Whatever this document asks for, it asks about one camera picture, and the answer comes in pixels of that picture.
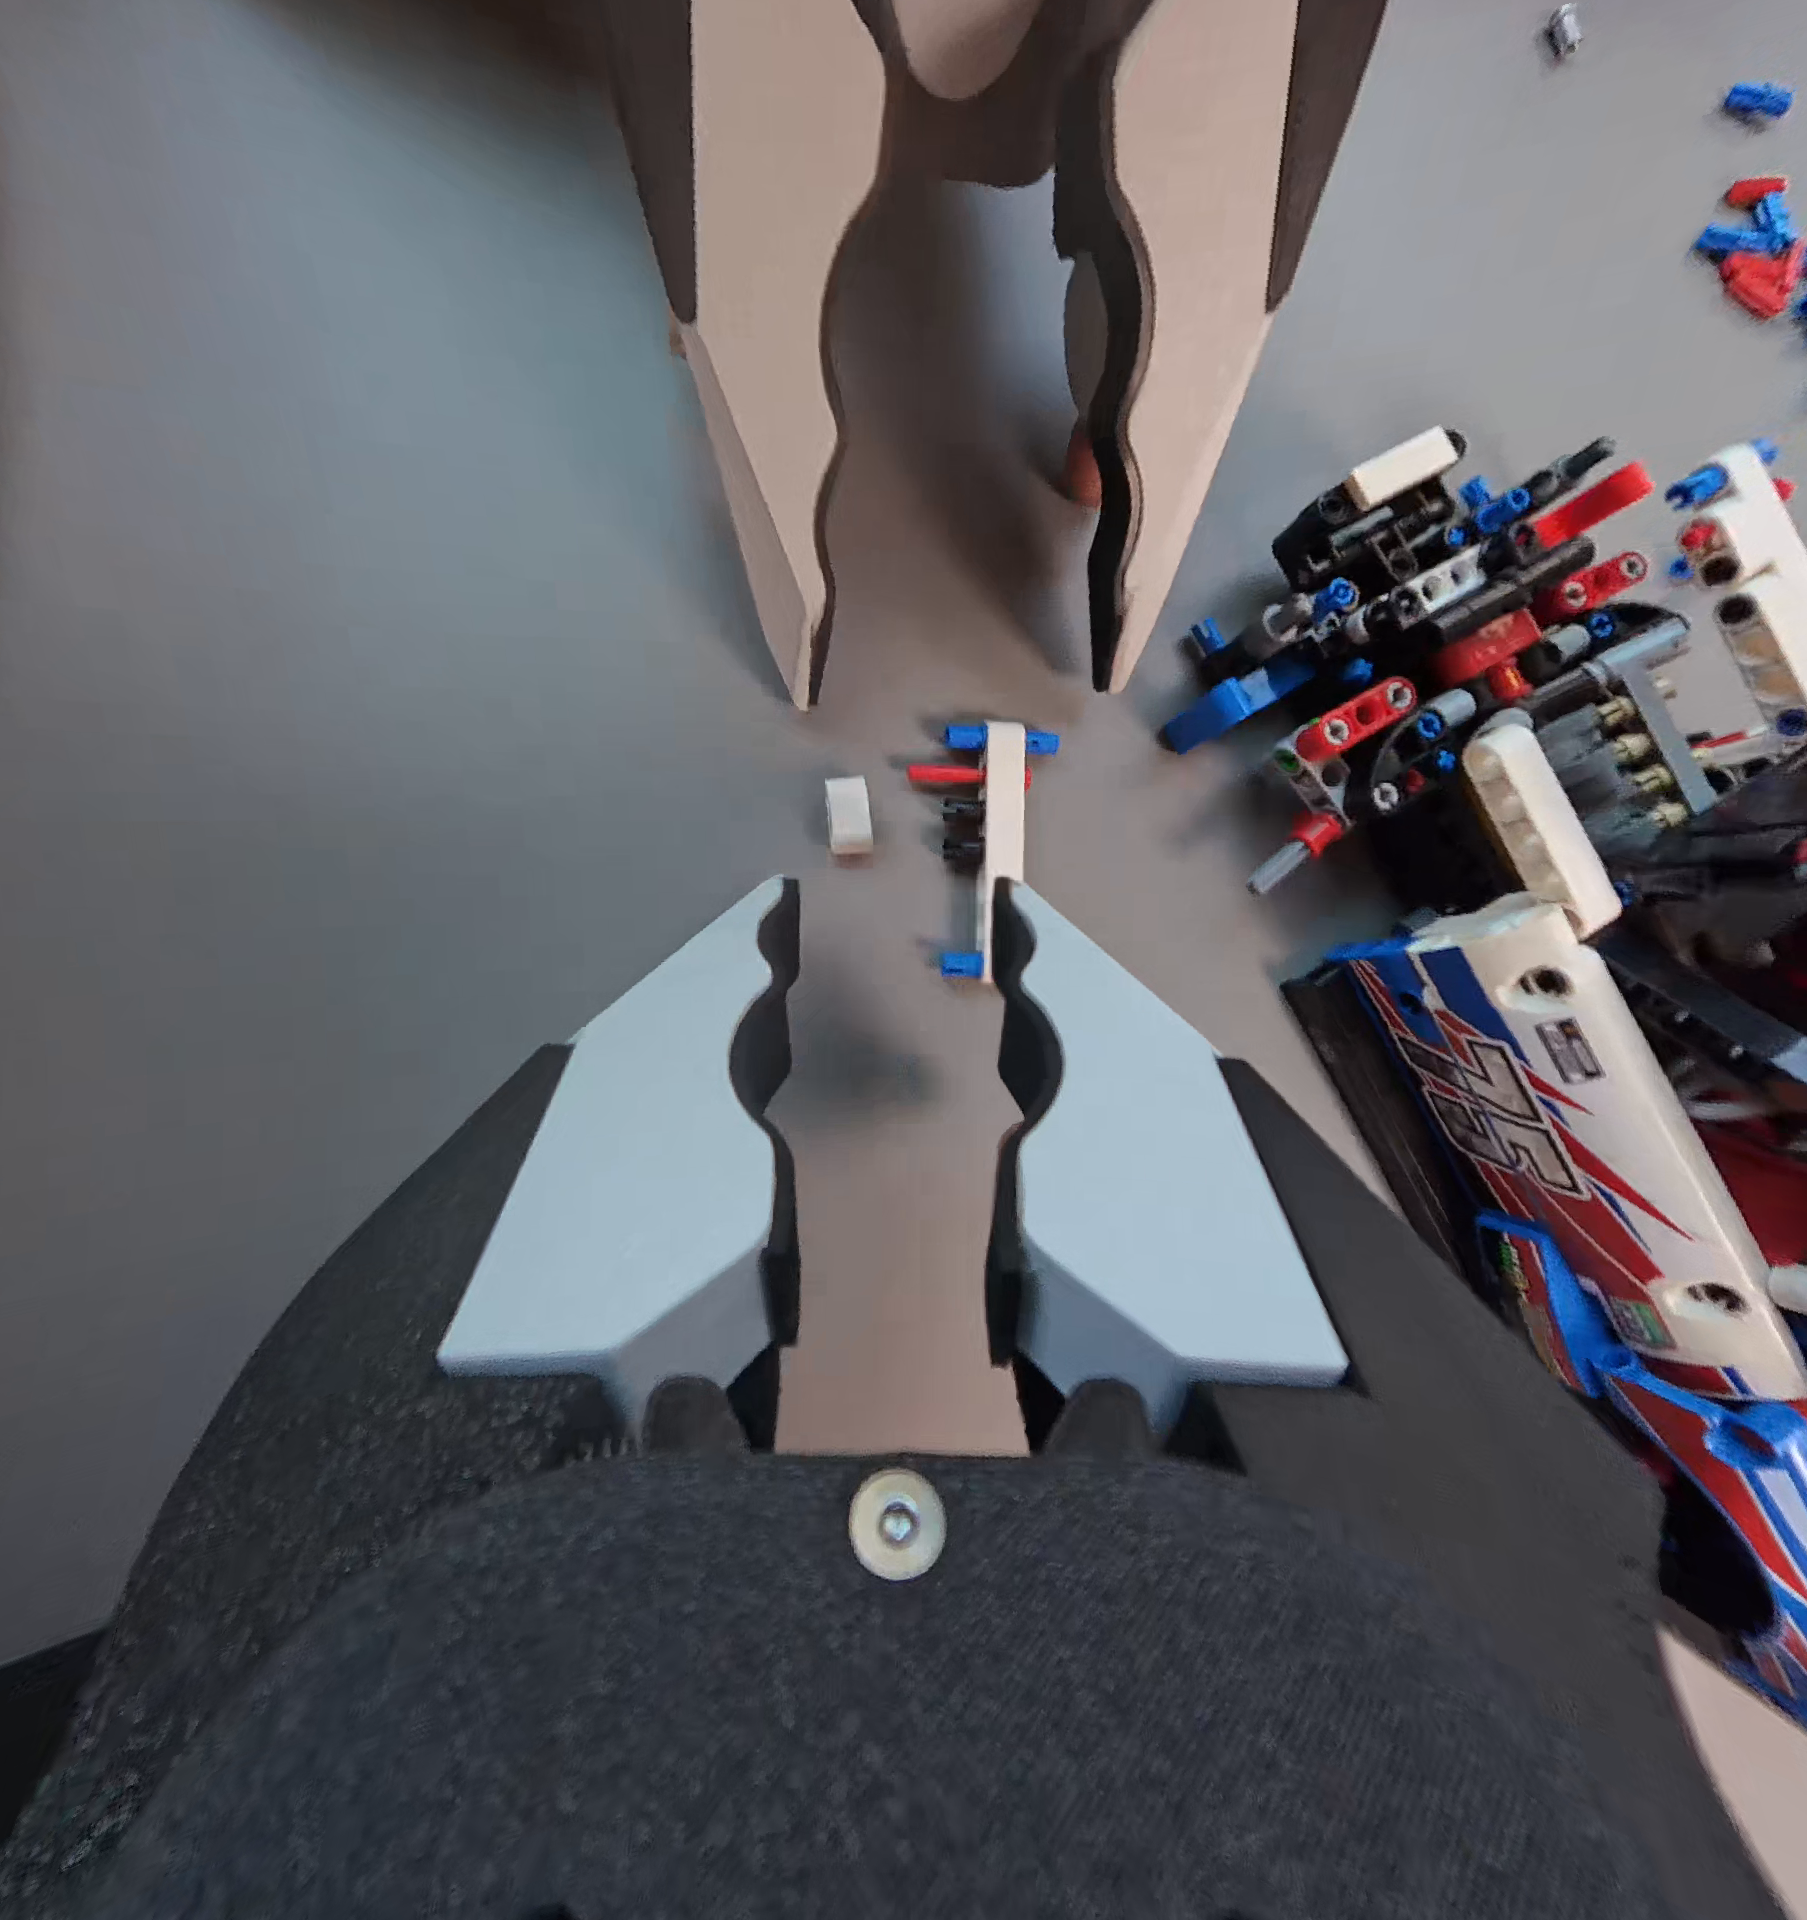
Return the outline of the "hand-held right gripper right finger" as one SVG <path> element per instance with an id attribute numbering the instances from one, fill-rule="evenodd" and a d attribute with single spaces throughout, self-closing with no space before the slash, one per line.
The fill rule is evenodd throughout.
<path id="1" fill-rule="evenodd" d="M 987 1239 L 989 1360 L 1031 1443 L 1116 1382 L 1150 1434 L 1210 1385 L 1332 1391 L 1348 1355 L 1222 1054 L 1025 880 L 992 898 L 1015 1104 Z"/>

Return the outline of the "grey desk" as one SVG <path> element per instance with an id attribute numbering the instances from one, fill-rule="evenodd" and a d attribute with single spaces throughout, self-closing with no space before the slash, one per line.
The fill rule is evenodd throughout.
<path id="1" fill-rule="evenodd" d="M 1252 902 L 1273 723 L 1178 634 L 1426 426 L 1660 481 L 1807 379 L 1690 228 L 1780 171 L 1807 5 L 1388 5 L 1129 678 L 1049 485 L 1048 185 L 895 152 L 827 308 L 827 678 L 760 634 L 575 5 L 0 5 L 0 1664 L 101 1630 L 0 1915 L 1775 1915 L 1666 1684 L 1655 1482 L 1371 1198 Z M 905 765 L 1060 733 L 1025 875 L 1222 1054 L 1348 1355 L 989 1360 L 1015 1104 Z M 827 776 L 876 845 L 827 854 Z M 800 885 L 773 1433 L 450 1378 L 569 1039 Z"/>

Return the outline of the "white brick beam with pins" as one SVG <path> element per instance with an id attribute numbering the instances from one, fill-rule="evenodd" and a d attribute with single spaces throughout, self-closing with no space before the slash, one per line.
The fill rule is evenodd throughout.
<path id="1" fill-rule="evenodd" d="M 941 746 L 941 759 L 905 765 L 911 790 L 939 802 L 944 864 L 972 882 L 970 939 L 939 954 L 939 978 L 987 985 L 999 882 L 1025 875 L 1031 770 L 1060 755 L 1060 733 L 1009 719 L 954 723 Z"/>

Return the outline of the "pile of blue red pins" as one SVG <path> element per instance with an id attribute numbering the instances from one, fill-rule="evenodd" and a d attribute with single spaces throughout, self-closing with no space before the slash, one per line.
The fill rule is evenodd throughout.
<path id="1" fill-rule="evenodd" d="M 1807 343 L 1807 232 L 1789 204 L 1789 181 L 1741 175 L 1718 204 L 1722 214 L 1699 232 L 1694 254 L 1742 313 L 1757 324 L 1789 318 Z"/>

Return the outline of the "brick-built toy race car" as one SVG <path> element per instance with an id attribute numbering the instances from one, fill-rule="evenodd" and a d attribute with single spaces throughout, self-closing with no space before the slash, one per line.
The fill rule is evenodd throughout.
<path id="1" fill-rule="evenodd" d="M 1192 751 L 1281 715 L 1267 895 L 1368 841 L 1404 914 L 1284 985 L 1420 1229 L 1660 1485 L 1659 1579 L 1807 1726 L 1807 545 L 1768 439 L 1512 490 L 1431 426 L 1189 634 Z"/>

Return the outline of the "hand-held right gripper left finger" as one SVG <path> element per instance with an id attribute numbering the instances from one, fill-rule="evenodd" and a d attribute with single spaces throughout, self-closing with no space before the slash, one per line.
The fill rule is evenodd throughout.
<path id="1" fill-rule="evenodd" d="M 791 1067 L 801 902 L 770 875 L 569 1039 L 435 1347 L 450 1378 L 595 1378 L 622 1419 L 676 1378 L 773 1433 L 800 1331 Z"/>

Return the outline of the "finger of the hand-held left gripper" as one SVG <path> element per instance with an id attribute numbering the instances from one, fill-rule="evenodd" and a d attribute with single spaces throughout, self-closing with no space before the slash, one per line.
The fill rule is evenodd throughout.
<path id="1" fill-rule="evenodd" d="M 694 316 L 680 324 L 770 657 L 817 699 L 842 452 L 827 308 L 882 164 L 887 63 L 848 3 L 687 10 Z"/>
<path id="2" fill-rule="evenodd" d="M 1265 347 L 1300 8 L 1095 5 L 1060 100 L 1060 250 L 1103 316 L 1082 406 L 1097 689 L 1129 683 Z"/>

